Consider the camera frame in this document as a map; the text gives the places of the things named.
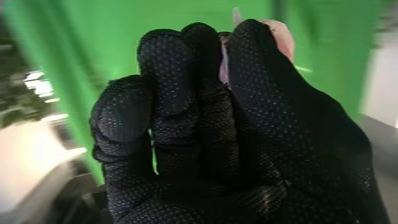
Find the fingertip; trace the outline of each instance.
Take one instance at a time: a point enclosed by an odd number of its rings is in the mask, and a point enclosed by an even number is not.
[[[92,129],[115,142],[132,141],[150,120],[150,87],[141,76],[115,80],[99,96],[90,116]]]

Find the white wall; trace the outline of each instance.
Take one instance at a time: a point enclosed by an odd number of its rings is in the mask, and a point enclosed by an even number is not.
[[[17,206],[65,153],[45,123],[29,122],[0,130],[0,213]]]
[[[398,4],[390,7],[398,23]],[[398,128],[398,27],[378,38],[372,52],[363,100],[363,114]]]

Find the green screen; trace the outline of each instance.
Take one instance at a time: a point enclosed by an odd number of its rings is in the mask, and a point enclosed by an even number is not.
[[[294,66],[354,118],[379,0],[10,0],[4,16],[31,65],[44,72],[68,114],[77,143],[92,148],[88,113],[106,81],[138,73],[136,45],[155,28],[203,22],[232,30],[230,10],[243,19],[276,18],[294,37]],[[86,164],[100,181],[99,165]]]

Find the gloved hand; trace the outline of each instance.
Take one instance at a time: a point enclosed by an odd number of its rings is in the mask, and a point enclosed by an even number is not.
[[[90,127],[115,223],[386,223],[365,136],[253,20],[227,57],[230,89],[214,30],[148,32],[141,75],[100,94]]]

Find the black glove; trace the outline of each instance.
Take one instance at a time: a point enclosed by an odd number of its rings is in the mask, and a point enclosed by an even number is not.
[[[115,223],[386,223],[365,136],[253,20],[227,55],[230,91],[214,30],[148,32],[141,75],[100,94],[90,127]]]

